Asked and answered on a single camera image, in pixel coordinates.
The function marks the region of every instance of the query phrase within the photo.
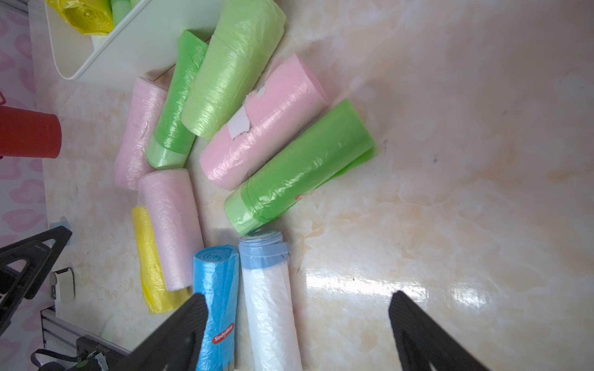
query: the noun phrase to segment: blue garbage bag roll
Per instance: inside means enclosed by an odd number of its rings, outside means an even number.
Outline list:
[[[194,255],[194,293],[208,306],[208,321],[197,370],[233,370],[239,253],[232,245],[214,246]]]

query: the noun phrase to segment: red cup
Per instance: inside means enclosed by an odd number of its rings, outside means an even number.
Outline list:
[[[0,156],[56,158],[61,147],[56,115],[0,105]]]

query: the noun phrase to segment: pink garbage bag roll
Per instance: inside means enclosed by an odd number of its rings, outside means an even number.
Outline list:
[[[136,191],[138,180],[155,171],[145,153],[159,122],[167,93],[167,88],[161,85],[143,77],[136,79],[124,141],[113,165],[115,182],[124,188]]]
[[[327,106],[318,80],[292,55],[214,135],[200,156],[202,170],[215,185],[236,189]]]
[[[188,171],[162,170],[142,177],[139,198],[153,223],[167,291],[192,285],[194,255],[204,248]]]

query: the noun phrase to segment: red logo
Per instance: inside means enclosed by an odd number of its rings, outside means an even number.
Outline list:
[[[235,324],[231,324],[231,326],[227,327],[223,332],[221,332],[219,335],[215,336],[213,338],[213,344],[218,344],[221,341],[227,339],[227,336],[229,336],[229,334],[231,332],[233,332],[234,328],[235,328]]]

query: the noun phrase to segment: white garbage bag roll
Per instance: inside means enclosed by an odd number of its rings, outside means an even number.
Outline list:
[[[289,245],[277,230],[239,240],[255,371],[302,371],[291,287]]]

